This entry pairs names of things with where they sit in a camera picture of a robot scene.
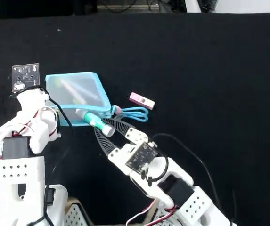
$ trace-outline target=blue lanyard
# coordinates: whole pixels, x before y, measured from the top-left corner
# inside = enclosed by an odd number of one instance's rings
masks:
[[[116,113],[116,106],[112,107],[112,113]],[[148,110],[144,107],[129,107],[129,108],[122,108],[121,113],[117,114],[119,116],[138,120],[141,122],[148,121]]]

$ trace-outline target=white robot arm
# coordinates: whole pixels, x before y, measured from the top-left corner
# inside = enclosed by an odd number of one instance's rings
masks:
[[[13,89],[22,110],[0,127],[0,226],[26,226],[44,216],[45,162],[37,154],[49,141],[60,137],[58,114],[46,106],[49,95],[39,88],[24,91],[30,82],[27,78],[36,75],[38,65],[21,65],[13,70],[24,72],[17,76]],[[18,195],[20,184],[26,185],[23,197]],[[52,185],[48,192],[48,217],[55,226],[62,226],[67,190]],[[49,223],[44,219],[35,225]]]
[[[159,151],[145,133],[122,121],[106,119],[131,143],[118,148],[98,130],[96,137],[108,159],[129,176],[160,208],[170,209],[171,217],[183,226],[236,226],[213,204],[208,195],[194,186],[192,177],[174,160],[157,157]]]

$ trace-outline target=black tabletop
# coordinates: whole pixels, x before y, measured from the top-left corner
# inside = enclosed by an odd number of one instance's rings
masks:
[[[270,225],[270,14],[95,15],[0,20],[0,125],[20,109],[9,99],[11,66],[46,74],[98,73],[111,104],[155,100],[149,135],[166,132],[208,166],[226,216]],[[44,150],[46,174],[66,148],[53,184],[78,197],[95,224],[116,224],[150,200],[104,156],[91,127],[68,128]],[[203,168],[172,140],[158,140],[213,199]]]

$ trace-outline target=pink eraser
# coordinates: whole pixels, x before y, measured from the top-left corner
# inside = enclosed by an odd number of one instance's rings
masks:
[[[152,110],[155,106],[154,101],[147,99],[143,96],[140,96],[139,94],[134,93],[134,92],[132,92],[130,95],[130,101],[132,101],[140,106],[146,107],[149,110]]]

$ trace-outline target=small pink object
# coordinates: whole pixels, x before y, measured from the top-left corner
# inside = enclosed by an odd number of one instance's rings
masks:
[[[119,107],[119,106],[117,106],[117,105],[115,105],[115,114],[117,114],[117,115],[119,115],[119,114],[121,114],[121,112],[122,112],[122,110],[121,110],[121,108]]]
[[[132,92],[130,95],[130,101],[132,101],[140,106],[146,107],[149,110],[152,110],[155,106],[154,101],[147,99],[143,96],[140,96],[139,94],[134,93],[134,92]]]

